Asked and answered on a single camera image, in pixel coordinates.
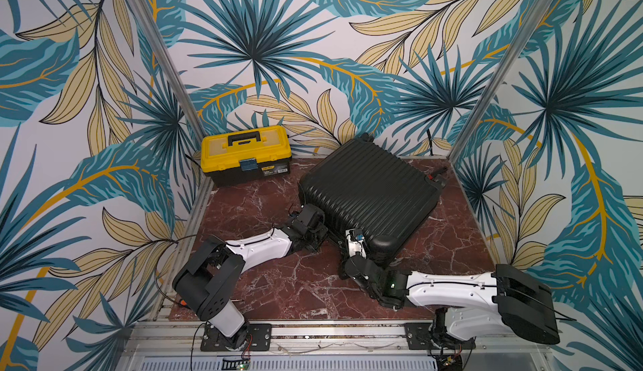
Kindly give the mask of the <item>black ribbed hard-shell suitcase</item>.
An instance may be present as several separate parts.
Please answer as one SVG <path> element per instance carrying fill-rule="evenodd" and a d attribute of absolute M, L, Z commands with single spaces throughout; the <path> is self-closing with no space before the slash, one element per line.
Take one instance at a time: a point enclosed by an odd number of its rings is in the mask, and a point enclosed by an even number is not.
<path fill-rule="evenodd" d="M 425 222 L 444 183 L 374 143 L 369 134 L 344 143 L 304 174 L 299 198 L 325 213 L 325 224 L 342 251 L 345 233 L 360 229 L 367 257 L 386 267 Z"/>

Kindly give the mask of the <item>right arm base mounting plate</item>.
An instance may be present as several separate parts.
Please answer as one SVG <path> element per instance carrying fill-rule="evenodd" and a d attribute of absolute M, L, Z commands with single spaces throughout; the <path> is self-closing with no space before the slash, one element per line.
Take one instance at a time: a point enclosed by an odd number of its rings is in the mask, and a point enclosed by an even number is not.
<path fill-rule="evenodd" d="M 407 322 L 404 324 L 409 350 L 462 350 L 474 349 L 475 339 L 461 341 L 433 327 L 432 322 Z"/>

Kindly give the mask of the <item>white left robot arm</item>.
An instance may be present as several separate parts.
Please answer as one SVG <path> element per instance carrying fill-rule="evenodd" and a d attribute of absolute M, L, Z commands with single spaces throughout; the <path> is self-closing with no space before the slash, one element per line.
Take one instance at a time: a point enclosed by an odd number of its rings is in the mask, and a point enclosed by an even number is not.
<path fill-rule="evenodd" d="M 248 322 L 231 301 L 241 274 L 301 250 L 317 251 L 326 240 L 325 214 L 311 204 L 264 234 L 242 240 L 213 237 L 190 255 L 172 281 L 172 288 L 200 321 L 237 349 L 248 336 Z"/>

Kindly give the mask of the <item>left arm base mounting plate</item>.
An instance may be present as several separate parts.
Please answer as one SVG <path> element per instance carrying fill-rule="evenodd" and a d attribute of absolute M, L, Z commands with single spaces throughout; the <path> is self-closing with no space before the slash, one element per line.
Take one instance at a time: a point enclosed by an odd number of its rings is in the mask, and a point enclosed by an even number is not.
<path fill-rule="evenodd" d="M 272 325 L 269 323 L 246 323 L 232 337 L 225 337 L 219 329 L 207 323 L 200 350 L 267 352 L 270 350 L 271 339 Z"/>

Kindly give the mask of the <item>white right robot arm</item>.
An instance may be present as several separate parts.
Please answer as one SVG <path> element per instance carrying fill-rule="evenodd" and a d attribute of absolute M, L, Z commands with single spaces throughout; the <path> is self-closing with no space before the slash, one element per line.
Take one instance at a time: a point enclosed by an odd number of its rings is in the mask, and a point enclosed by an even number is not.
<path fill-rule="evenodd" d="M 354 255 L 344 271 L 382 307 L 434 307 L 430 339 L 441 347 L 509 332 L 535 344 L 560 342 L 551 290 L 511 265 L 479 275 L 431 275 L 384 269 Z"/>

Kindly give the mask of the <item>yellow and black toolbox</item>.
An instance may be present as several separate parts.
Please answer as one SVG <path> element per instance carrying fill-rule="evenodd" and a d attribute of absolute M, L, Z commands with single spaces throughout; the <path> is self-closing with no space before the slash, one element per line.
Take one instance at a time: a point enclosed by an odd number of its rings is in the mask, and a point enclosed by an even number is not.
<path fill-rule="evenodd" d="M 218 188 L 291 172 L 292 152 L 286 129 L 268 126 L 207 136 L 200 166 Z"/>

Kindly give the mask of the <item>aluminium front frame rail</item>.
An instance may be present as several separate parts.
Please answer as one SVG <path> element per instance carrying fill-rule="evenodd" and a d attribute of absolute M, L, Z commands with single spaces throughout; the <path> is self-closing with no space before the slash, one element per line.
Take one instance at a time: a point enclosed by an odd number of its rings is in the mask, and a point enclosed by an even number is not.
<path fill-rule="evenodd" d="M 244 370 L 436 370 L 455 357 L 462 370 L 545 370 L 539 348 L 514 337 L 479 337 L 474 349 L 409 346 L 402 321 L 274 321 L 266 352 L 251 349 Z M 240 352 L 204 352 L 197 322 L 144 322 L 135 327 L 119 370 L 235 369 Z"/>

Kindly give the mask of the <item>left aluminium corner post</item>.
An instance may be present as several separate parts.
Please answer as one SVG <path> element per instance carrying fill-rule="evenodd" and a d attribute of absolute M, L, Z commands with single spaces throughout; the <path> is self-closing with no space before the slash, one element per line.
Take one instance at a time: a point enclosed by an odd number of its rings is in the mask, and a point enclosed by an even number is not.
<path fill-rule="evenodd" d="M 189 124 L 194 129 L 195 135 L 199 139 L 205 138 L 204 127 L 198 118 L 197 111 L 190 99 L 189 93 L 182 83 L 177 69 L 172 62 L 171 55 L 162 40 L 162 35 L 160 34 L 159 28 L 152 17 L 152 13 L 147 9 L 147 3 L 145 0 L 126 1 L 129 3 L 135 18 L 138 20 L 142 28 L 142 33 L 149 42 L 152 53 L 156 55 L 160 69 L 166 76 L 166 80 L 169 82 L 175 96 L 177 97 L 177 101 L 179 102 Z"/>

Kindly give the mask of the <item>aluminium corner post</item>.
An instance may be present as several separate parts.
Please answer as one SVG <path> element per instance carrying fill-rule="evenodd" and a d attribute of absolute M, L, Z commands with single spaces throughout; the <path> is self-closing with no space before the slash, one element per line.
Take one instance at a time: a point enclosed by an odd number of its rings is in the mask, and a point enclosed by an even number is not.
<path fill-rule="evenodd" d="M 160 69 L 166 76 L 166 80 L 169 82 L 175 96 L 177 97 L 177 101 L 179 102 L 189 124 L 194 129 L 195 135 L 199 139 L 205 138 L 204 127 L 198 118 L 197 111 L 190 99 L 189 93 L 182 83 L 177 69 L 172 62 L 171 55 L 162 40 L 162 35 L 160 34 L 159 28 L 152 17 L 152 13 L 147 9 L 147 3 L 145 0 L 126 1 L 129 3 L 135 18 L 138 20 L 142 28 L 142 33 L 149 42 L 152 53 L 156 55 Z"/>
<path fill-rule="evenodd" d="M 458 140 L 447 156 L 447 159 L 451 164 L 456 163 L 463 156 L 463 151 L 468 140 L 472 137 L 477 125 L 482 121 L 482 116 L 491 104 L 492 98 L 497 93 L 497 90 L 502 84 L 507 72 L 518 59 L 530 37 L 532 37 L 536 32 L 537 27 L 546 15 L 549 5 L 552 2 L 553 0 L 534 0 L 534 6 L 527 12 L 524 25 L 517 30 L 516 35 L 509 44 L 507 52 L 502 57 L 497 70 L 490 79 L 488 86 L 484 89 L 477 106 L 471 111 L 471 114 L 467 119 L 467 123 L 463 126 L 460 132 Z"/>

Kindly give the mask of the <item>right aluminium corner post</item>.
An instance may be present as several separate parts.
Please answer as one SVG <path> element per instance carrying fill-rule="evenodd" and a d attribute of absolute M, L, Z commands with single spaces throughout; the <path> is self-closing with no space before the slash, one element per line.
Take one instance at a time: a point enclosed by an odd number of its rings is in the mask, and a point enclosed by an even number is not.
<path fill-rule="evenodd" d="M 477 106 L 471 111 L 471 114 L 467 119 L 467 123 L 463 126 L 460 132 L 458 140 L 447 156 L 447 159 L 451 164 L 456 163 L 463 156 L 463 151 L 468 140 L 472 137 L 477 125 L 482 121 L 482 116 L 491 104 L 492 98 L 497 93 L 497 90 L 502 84 L 507 72 L 518 59 L 530 37 L 532 37 L 536 32 L 537 27 L 546 15 L 549 5 L 552 2 L 553 0 L 534 0 L 534 6 L 527 12 L 524 25 L 517 30 L 516 35 L 509 44 L 507 52 L 502 57 L 497 70 L 490 79 L 488 86 L 484 89 Z"/>

